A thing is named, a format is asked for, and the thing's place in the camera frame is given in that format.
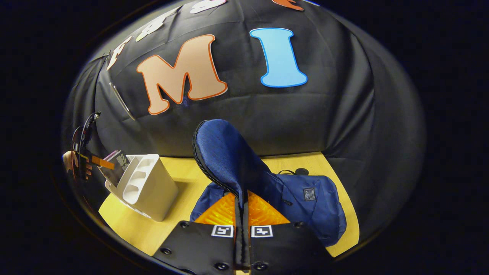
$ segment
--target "white desk organizer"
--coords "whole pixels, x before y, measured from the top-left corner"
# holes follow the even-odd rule
[[[159,159],[159,155],[127,155],[131,162],[116,186],[105,187],[139,214],[163,221],[177,197],[178,188]]]

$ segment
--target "blue backpack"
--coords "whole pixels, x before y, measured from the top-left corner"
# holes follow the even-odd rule
[[[194,133],[193,149],[197,164],[212,183],[197,201],[190,221],[226,192],[233,193],[243,209],[250,190],[290,222],[306,223],[324,246],[336,244],[345,232],[345,213],[330,178],[273,174],[229,122],[201,122]]]

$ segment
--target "yellow table surface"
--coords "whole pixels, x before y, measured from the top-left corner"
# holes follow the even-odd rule
[[[153,255],[173,230],[177,222],[190,218],[195,203],[211,182],[199,169],[193,158],[160,158],[178,187],[178,196],[162,222],[155,222],[125,206],[110,194],[100,206],[99,213],[121,238],[148,255]],[[336,257],[358,243],[359,227],[353,205],[326,158],[320,152],[276,157],[262,160],[273,173],[281,170],[309,170],[309,175],[329,177],[338,190],[339,199],[346,215],[346,231],[337,244],[326,247]]]

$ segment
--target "orange object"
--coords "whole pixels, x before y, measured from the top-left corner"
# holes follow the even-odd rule
[[[92,156],[92,162],[97,164],[98,166],[114,170],[114,164],[112,162],[103,160],[97,156]]]
[[[294,9],[294,10],[304,10],[303,8],[299,7],[299,6],[296,6],[296,5],[292,5],[292,3],[295,3],[294,0],[272,0],[274,3],[276,4],[279,4],[281,6],[284,6],[284,7],[287,7],[287,8],[291,8],[291,9]]]
[[[209,209],[207,209],[196,223],[207,225],[234,225],[236,226],[236,214],[234,212],[234,198],[231,193],[220,198]]]
[[[248,213],[249,226],[290,223],[277,209],[251,191],[248,191]]]
[[[208,225],[236,225],[234,209],[235,196],[231,193],[225,195],[207,209],[196,223]],[[248,225],[265,226],[286,224],[287,220],[278,210],[255,193],[248,191]]]

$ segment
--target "letter m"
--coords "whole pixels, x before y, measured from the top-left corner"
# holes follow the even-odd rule
[[[148,93],[150,114],[160,114],[170,107],[170,102],[161,97],[158,88],[177,104],[182,103],[187,77],[190,82],[188,98],[192,100],[206,99],[227,91],[227,84],[219,80],[212,60],[211,43],[215,39],[214,35],[207,34],[186,41],[173,67],[159,55],[153,55],[137,66],[136,71],[143,75]]]

